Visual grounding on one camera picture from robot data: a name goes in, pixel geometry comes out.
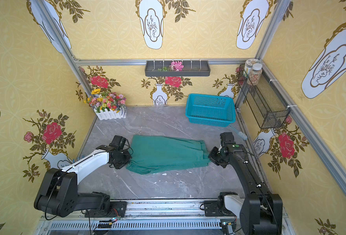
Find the green long pants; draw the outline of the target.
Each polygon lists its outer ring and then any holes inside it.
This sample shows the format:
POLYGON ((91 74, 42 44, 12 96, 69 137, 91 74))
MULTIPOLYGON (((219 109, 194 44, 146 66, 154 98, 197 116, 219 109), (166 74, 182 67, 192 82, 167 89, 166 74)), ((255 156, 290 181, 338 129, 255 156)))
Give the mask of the green long pants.
POLYGON ((131 148, 127 170, 142 175, 206 167, 210 162, 202 140, 135 135, 131 148))

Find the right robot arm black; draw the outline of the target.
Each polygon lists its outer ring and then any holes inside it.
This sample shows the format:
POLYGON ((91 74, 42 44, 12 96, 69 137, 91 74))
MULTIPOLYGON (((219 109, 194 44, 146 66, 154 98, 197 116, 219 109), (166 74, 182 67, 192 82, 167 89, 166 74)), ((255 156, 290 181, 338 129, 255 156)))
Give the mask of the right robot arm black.
POLYGON ((239 202, 234 192, 220 193, 217 201, 204 201, 205 216, 236 216, 245 235, 280 235, 283 202, 261 181, 251 165, 243 145, 225 144, 214 147, 209 159, 225 168, 231 165, 238 175, 245 198, 239 202))

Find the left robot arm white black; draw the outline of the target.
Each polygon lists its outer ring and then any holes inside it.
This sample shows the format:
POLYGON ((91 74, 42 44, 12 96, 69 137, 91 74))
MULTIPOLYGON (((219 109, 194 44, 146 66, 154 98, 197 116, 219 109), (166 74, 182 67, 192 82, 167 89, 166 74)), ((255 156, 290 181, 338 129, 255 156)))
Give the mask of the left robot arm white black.
POLYGON ((92 217, 124 217, 127 203, 112 202, 105 193, 79 193, 78 185, 92 172, 104 165, 121 169, 132 159, 127 149, 100 146, 81 160, 62 169, 51 168, 45 173, 34 201, 34 208, 58 217, 75 211, 88 211, 92 217))

